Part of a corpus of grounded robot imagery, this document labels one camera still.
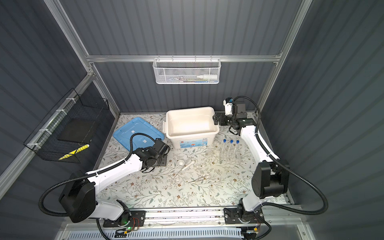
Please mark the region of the white plastic storage bin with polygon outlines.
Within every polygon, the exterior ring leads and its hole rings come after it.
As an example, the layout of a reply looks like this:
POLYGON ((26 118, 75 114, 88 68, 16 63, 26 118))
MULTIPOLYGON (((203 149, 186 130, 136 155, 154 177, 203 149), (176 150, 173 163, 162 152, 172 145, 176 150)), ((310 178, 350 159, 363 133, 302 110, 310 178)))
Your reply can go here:
POLYGON ((214 114, 212 107, 168 111, 163 133, 175 149, 210 146, 220 131, 214 124, 214 114))

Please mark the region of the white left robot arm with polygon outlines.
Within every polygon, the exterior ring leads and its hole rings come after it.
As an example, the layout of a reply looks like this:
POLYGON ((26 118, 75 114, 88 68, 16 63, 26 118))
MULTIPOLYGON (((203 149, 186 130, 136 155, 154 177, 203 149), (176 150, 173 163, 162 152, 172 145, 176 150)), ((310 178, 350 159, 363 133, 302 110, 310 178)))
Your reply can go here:
POLYGON ((121 160, 99 174, 97 171, 87 174, 96 175, 84 180, 73 181, 65 185, 59 202, 73 223, 86 219, 108 219, 126 225, 130 221, 130 210, 121 200, 106 200, 98 194, 118 180, 140 171, 154 168, 167 158, 170 147, 161 139, 156 139, 151 147, 137 148, 126 160, 121 160))

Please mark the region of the blue capped test tube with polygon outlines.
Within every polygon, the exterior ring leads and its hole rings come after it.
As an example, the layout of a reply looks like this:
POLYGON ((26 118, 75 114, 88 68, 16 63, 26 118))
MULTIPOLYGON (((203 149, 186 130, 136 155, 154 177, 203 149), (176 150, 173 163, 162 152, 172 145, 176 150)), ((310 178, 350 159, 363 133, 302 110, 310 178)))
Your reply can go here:
POLYGON ((230 145, 228 147, 227 152, 227 159, 230 161, 233 157, 233 147, 234 147, 234 140, 230 140, 230 145))
POLYGON ((241 159, 240 152, 239 152, 239 143, 240 143, 240 141, 236 140, 236 145, 235 145, 235 149, 234 149, 234 157, 235 157, 236 160, 240 160, 241 159))
POLYGON ((220 160, 223 161, 225 159, 225 149, 226 149, 226 145, 227 144, 227 140, 226 139, 223 139, 223 142, 222 142, 222 145, 221 145, 221 150, 220 150, 220 160))

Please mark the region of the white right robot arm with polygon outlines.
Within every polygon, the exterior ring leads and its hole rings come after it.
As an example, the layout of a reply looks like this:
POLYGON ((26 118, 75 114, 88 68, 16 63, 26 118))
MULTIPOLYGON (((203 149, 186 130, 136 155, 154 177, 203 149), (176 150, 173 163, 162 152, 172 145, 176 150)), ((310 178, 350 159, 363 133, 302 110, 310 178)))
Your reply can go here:
POLYGON ((260 208, 268 200, 285 194, 288 191, 289 168, 286 161, 277 164, 279 157, 261 136, 259 127, 261 113, 258 105, 248 97, 238 96, 223 101, 224 113, 213 115, 215 125, 229 126, 229 132, 240 136, 249 147, 257 167, 251 179, 252 190, 239 201, 237 211, 230 220, 238 219, 241 223, 249 223, 254 215, 260 216, 260 208))

